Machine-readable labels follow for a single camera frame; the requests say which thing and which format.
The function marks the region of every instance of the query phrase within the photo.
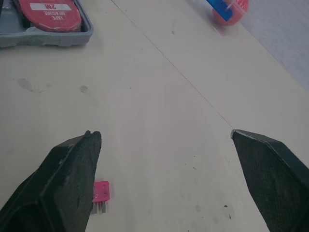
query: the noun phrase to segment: red tape measure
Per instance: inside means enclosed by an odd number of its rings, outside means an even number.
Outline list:
[[[19,0],[24,16],[36,28],[49,32],[78,32],[82,19],[71,0]]]

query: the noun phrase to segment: pink electrical connector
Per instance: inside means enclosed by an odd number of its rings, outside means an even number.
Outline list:
[[[92,214],[105,213],[105,203],[110,199],[110,186],[108,181],[98,181],[93,186]]]

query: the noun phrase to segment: gray floor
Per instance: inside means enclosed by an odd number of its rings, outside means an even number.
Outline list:
[[[251,0],[243,25],[309,90],[309,1]]]

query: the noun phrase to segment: gray plastic case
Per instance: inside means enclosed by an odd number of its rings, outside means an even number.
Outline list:
[[[81,32],[46,32],[35,27],[25,28],[21,14],[12,0],[4,0],[0,15],[0,47],[17,45],[57,45],[69,47],[88,43],[93,26],[79,0],[74,0],[82,18]]]

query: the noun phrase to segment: table surface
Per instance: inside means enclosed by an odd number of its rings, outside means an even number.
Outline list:
[[[85,47],[0,52],[0,206],[91,130],[111,200],[87,232],[267,232],[230,132],[280,140],[309,166],[308,93],[242,25],[215,32],[202,0],[83,4]]]

